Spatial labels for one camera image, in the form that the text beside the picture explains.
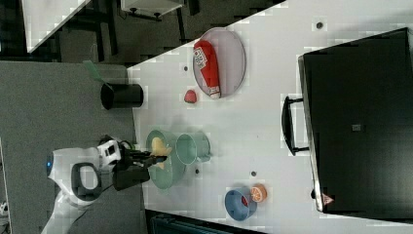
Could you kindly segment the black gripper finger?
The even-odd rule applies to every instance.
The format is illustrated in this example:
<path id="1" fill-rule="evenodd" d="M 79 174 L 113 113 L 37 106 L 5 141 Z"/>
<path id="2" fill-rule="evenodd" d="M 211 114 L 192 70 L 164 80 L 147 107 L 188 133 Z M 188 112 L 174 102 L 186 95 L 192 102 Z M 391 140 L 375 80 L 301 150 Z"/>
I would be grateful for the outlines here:
<path id="1" fill-rule="evenodd" d="M 138 165 L 143 168 L 149 168 L 158 164 L 162 164 L 167 160 L 167 156 L 147 156 L 139 160 Z"/>
<path id="2" fill-rule="evenodd" d="M 131 150 L 130 155 L 132 157 L 150 157 L 151 152 L 149 151 L 139 151 L 139 150 Z"/>

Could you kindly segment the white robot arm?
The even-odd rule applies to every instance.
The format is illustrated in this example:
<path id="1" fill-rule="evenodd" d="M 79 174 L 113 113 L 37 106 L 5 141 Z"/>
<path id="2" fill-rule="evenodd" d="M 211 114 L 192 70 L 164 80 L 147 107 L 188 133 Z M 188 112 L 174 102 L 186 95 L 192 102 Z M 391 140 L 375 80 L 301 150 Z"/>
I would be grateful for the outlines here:
<path id="1" fill-rule="evenodd" d="M 162 169 L 172 148 L 159 137 L 148 151 L 136 150 L 126 140 L 104 136 L 99 145 L 55 150 L 47 161 L 47 177 L 59 188 L 53 212 L 41 234 L 67 234 L 105 191 L 104 175 L 121 191 L 150 179 L 148 169 Z"/>

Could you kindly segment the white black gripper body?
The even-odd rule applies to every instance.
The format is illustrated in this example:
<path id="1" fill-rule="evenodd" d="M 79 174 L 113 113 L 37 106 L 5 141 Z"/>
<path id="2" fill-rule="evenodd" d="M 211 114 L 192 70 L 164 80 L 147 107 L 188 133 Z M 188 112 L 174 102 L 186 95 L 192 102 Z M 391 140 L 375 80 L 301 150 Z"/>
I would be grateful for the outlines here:
<path id="1" fill-rule="evenodd" d="M 123 171 L 133 165 L 128 156 L 135 147 L 127 140 L 117 140 L 112 136 L 103 136 L 97 146 L 99 153 L 99 169 L 103 173 Z"/>

